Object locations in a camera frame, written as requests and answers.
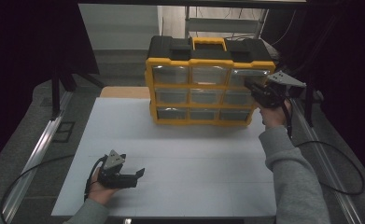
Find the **gray floor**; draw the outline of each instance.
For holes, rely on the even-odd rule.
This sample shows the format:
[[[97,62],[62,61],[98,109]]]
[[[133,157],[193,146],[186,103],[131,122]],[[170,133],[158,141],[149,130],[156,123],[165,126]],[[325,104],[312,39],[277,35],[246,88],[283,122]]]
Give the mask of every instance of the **gray floor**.
[[[232,15],[238,15],[238,12],[239,11],[237,10],[233,12]],[[98,79],[102,80],[105,84],[112,86],[145,86],[145,51],[107,50],[96,51],[95,54],[101,72]],[[80,137],[83,134],[86,122],[91,113],[94,100],[101,92],[99,88],[95,87],[87,80],[78,76],[75,76],[75,78],[77,80],[78,88],[74,92],[73,98],[71,99],[63,118],[63,122],[75,123],[72,135],[68,141],[63,143],[53,141],[49,146],[44,161],[68,155],[77,150]],[[51,116],[50,83],[46,82],[37,86],[33,96],[34,100],[27,111],[26,116],[21,121],[19,128],[10,138],[0,155],[0,200],[7,186],[23,169]],[[319,105],[314,106],[313,120],[319,138],[335,145],[352,158],[365,177],[364,168],[354,157],[354,154],[345,141],[326,120]],[[296,118],[294,119],[293,127],[294,144],[307,140],[307,137],[302,130],[302,126]],[[64,138],[64,135],[58,133],[55,135],[54,140],[62,141]],[[326,182],[326,177],[311,148],[302,147],[302,153],[315,167],[318,178],[321,181]],[[354,169],[343,158],[337,153],[333,153],[330,149],[329,155],[333,165],[337,168],[337,173],[347,187],[347,190],[358,189],[360,183],[358,174]],[[63,180],[66,177],[71,161],[71,159],[56,161],[53,164],[38,169],[12,223],[62,223],[63,220],[65,220],[65,218],[61,217],[52,217],[50,213],[62,187]],[[348,223],[335,194],[328,189],[323,189],[323,191],[330,210],[332,222],[341,224]],[[362,218],[362,223],[365,223],[365,192],[351,198]],[[120,222],[121,220],[112,217],[107,221],[107,223]],[[257,217],[248,219],[246,223],[270,224],[273,223],[273,219],[271,217]]]

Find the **metal rail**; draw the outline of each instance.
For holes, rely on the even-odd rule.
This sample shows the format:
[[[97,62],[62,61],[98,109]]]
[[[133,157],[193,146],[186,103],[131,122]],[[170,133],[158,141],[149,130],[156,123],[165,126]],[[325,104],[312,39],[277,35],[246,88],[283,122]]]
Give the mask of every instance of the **metal rail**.
[[[302,127],[304,129],[305,134],[309,138],[310,141],[318,141],[318,136],[316,135],[316,131],[314,128],[310,127],[307,123],[306,119],[304,118],[303,109],[300,102],[296,100],[291,100],[294,113],[298,117]],[[318,161],[327,177],[329,183],[336,189],[341,189],[346,191],[342,181],[340,180],[339,176],[337,175],[333,165],[330,162],[330,159],[325,151],[325,148],[322,147],[320,144],[314,144],[314,150]],[[363,223],[362,219],[359,217],[359,213],[357,208],[354,206],[354,203],[351,200],[351,197],[342,193],[335,192],[335,196],[339,201],[340,206],[343,209],[344,215],[351,224],[360,224]]]
[[[30,156],[30,159],[25,164],[24,169],[21,173],[27,171],[33,166],[38,165],[42,162],[43,157],[46,154],[46,151],[51,143],[51,139],[53,138],[54,134],[56,133],[58,126],[60,125],[61,120],[63,119],[64,111],[72,98],[72,92],[67,91],[61,100],[60,105],[60,116],[57,117],[55,120],[50,120],[48,125],[45,128],[45,131],[42,133],[39,141],[37,142],[33,153]],[[30,184],[35,176],[36,169],[29,172],[27,175],[23,176],[19,182],[15,185],[14,189],[10,192],[9,196],[7,197],[6,203],[4,204],[3,214],[7,223],[11,222],[11,220],[16,215],[18,208],[20,207],[21,201],[24,198],[25,193],[27,192]]]

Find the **sleeve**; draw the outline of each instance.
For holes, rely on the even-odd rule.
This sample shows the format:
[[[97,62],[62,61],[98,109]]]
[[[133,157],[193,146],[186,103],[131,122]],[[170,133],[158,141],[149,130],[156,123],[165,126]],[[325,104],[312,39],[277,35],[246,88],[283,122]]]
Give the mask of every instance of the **sleeve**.
[[[103,205],[87,199],[77,213],[64,224],[101,224],[105,223],[109,211]]]
[[[274,174],[276,223],[330,223],[316,173],[292,145],[284,126],[260,135],[266,166]]]

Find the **hand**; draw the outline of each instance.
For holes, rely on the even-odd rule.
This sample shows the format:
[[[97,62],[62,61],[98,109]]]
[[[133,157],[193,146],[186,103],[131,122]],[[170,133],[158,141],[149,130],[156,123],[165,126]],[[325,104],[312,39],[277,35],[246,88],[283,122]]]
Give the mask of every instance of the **hand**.
[[[288,100],[284,102],[287,110],[290,114],[291,105]],[[282,110],[281,106],[278,108],[264,108],[259,103],[256,103],[258,108],[260,109],[261,116],[263,118],[263,123],[266,126],[266,129],[270,129],[276,126],[284,125],[286,122],[284,111]]]
[[[97,168],[91,177],[89,198],[102,205],[106,205],[112,195],[119,189],[108,189],[97,182],[99,172],[100,168]]]

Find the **cable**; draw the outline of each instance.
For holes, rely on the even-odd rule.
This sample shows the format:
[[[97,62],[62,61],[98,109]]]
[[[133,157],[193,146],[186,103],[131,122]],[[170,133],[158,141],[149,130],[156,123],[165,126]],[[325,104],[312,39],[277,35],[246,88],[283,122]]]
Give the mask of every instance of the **cable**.
[[[90,185],[93,185],[95,183],[98,183],[98,180],[94,181],[94,182],[91,182]]]
[[[319,23],[316,27],[314,27],[315,30],[310,32],[310,35],[307,36],[304,42],[298,43],[300,45],[297,49],[296,47],[294,47],[294,50],[288,55],[284,56],[281,55],[277,67],[282,64],[290,64],[290,61],[297,61],[296,58],[303,59],[304,57],[306,57],[307,51],[309,51],[311,49],[310,47],[312,47],[314,43],[317,41],[318,37],[321,35],[321,30],[323,29],[323,26],[326,24],[327,24],[326,20]],[[301,62],[299,62],[299,68],[295,69],[296,72],[295,70],[292,71],[292,73],[295,74],[295,75],[291,74],[292,77],[296,77],[297,76],[296,74],[299,74],[300,71],[305,67],[305,60],[303,61],[304,63],[302,64]]]
[[[298,144],[296,147],[301,147],[303,145],[307,145],[307,144],[310,144],[310,143],[319,143],[319,144],[323,144],[325,146],[328,146],[328,147],[331,147],[333,148],[335,151],[339,152],[341,155],[343,155],[347,160],[348,162],[354,166],[354,168],[357,170],[358,174],[359,174],[359,178],[360,178],[360,181],[362,183],[360,189],[356,192],[346,192],[346,191],[342,191],[342,190],[339,190],[339,189],[336,189],[334,187],[331,187],[325,183],[322,183],[321,181],[319,181],[319,184],[321,184],[322,186],[328,188],[328,189],[331,189],[331,190],[334,190],[336,192],[339,192],[339,193],[342,193],[342,194],[345,194],[345,195],[350,195],[350,196],[355,196],[355,195],[359,195],[359,194],[362,194],[363,191],[365,190],[365,179],[363,177],[363,174],[362,172],[359,170],[359,168],[354,164],[354,162],[348,158],[339,148],[337,147],[334,147],[333,145],[329,144],[329,143],[326,143],[326,142],[321,142],[321,141],[308,141],[308,142],[303,142],[303,143],[300,143]]]
[[[243,9],[241,8],[240,9],[240,14],[238,15],[238,19],[240,19],[241,18],[241,13],[243,12]]]
[[[249,36],[249,35],[226,36],[226,37],[223,37],[223,38],[225,38],[225,39],[230,39],[230,38],[233,38],[233,37],[245,37],[245,36]]]
[[[91,177],[92,175],[94,174],[94,171],[95,171],[95,168],[97,168],[98,164],[100,162],[105,162],[106,161],[106,158],[107,156],[103,156],[102,158],[98,159],[98,161],[92,166],[91,168],[91,172],[90,172],[90,175],[89,175],[89,178],[87,179],[86,181],[86,188],[84,189],[84,202],[86,201],[86,199],[89,197],[89,193],[90,193],[90,186],[91,184],[93,184],[91,182]]]
[[[196,18],[197,18],[197,9],[198,9],[198,7],[196,7]],[[202,14],[201,10],[200,10],[200,14]],[[202,14],[202,17],[203,17],[203,14]],[[197,33],[197,31],[196,31],[196,37],[199,37],[199,34]]]
[[[290,97],[288,95],[286,95],[285,98],[289,101],[289,104],[290,104],[290,122],[292,123],[292,118],[293,118],[293,104],[292,104],[292,101],[290,100]]]
[[[203,17],[203,13],[202,13],[202,10],[200,8],[199,8],[199,12],[200,12],[200,15]]]
[[[235,38],[234,40],[247,39],[249,36],[252,36],[252,35],[243,35],[243,36],[241,36],[241,37]]]
[[[293,11],[292,19],[290,19],[290,23],[288,25],[287,30],[284,32],[284,34],[277,41],[275,41],[273,44],[270,44],[271,46],[278,43],[279,41],[281,41],[284,38],[284,36],[288,33],[290,25],[292,25],[293,19],[295,18],[295,14],[296,14],[296,10]]]
[[[231,14],[231,11],[232,11],[232,8],[231,7],[229,7],[229,12],[228,12],[228,14],[225,16],[225,18],[223,18],[223,19],[226,19],[230,14]]]
[[[5,191],[4,195],[2,196],[2,200],[1,200],[1,204],[0,204],[0,218],[1,220],[7,224],[7,220],[5,218],[5,215],[4,215],[4,204],[5,204],[5,201],[8,197],[8,195],[10,194],[10,192],[13,190],[13,187],[14,185],[17,183],[17,181],[20,180],[20,178],[22,178],[24,175],[26,175],[28,172],[34,170],[35,168],[41,166],[41,165],[44,165],[44,164],[47,164],[47,163],[50,163],[50,162],[54,162],[54,161],[60,161],[60,160],[63,160],[63,159],[66,159],[66,158],[70,158],[70,157],[74,157],[75,154],[73,155],[67,155],[67,156],[63,156],[63,157],[59,157],[59,158],[55,158],[55,159],[52,159],[52,160],[48,160],[48,161],[43,161],[41,163],[39,163],[38,165],[35,165],[33,167],[31,167],[30,169],[26,170],[25,172],[23,172],[22,174],[20,174],[8,187],[7,187],[7,190]]]
[[[281,95],[278,93],[275,89],[273,89],[270,85],[267,86],[267,88],[273,92],[273,94],[277,97],[277,101],[280,104],[282,111],[284,112],[285,119],[287,120],[287,132],[289,139],[292,139],[292,116],[289,114],[289,111],[287,109],[287,106],[285,105],[285,99],[288,99],[285,94]]]
[[[251,8],[252,10],[251,10],[251,12],[252,12],[252,18],[255,20],[255,14],[254,14],[254,9],[253,8]]]

